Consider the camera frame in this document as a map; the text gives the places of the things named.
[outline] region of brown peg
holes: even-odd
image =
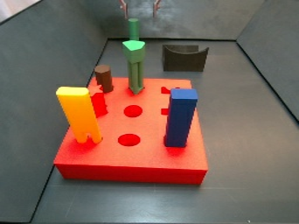
[[[98,79],[98,84],[103,87],[105,94],[114,90],[111,69],[107,65],[101,65],[95,67],[95,74]]]

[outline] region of yellow peg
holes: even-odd
[[[57,95],[78,142],[86,143],[91,134],[94,143],[101,143],[102,135],[90,90],[86,87],[61,87]]]

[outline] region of green block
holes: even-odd
[[[123,42],[123,52],[130,63],[137,63],[146,58],[146,42],[129,40]]]

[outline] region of red pegboard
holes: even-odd
[[[103,141],[78,143],[71,129],[55,158],[66,179],[201,184],[209,170],[198,112],[186,148],[165,147],[170,95],[162,88],[192,88],[189,80],[145,79],[134,95],[127,78],[114,78],[106,94],[107,114],[98,118]]]

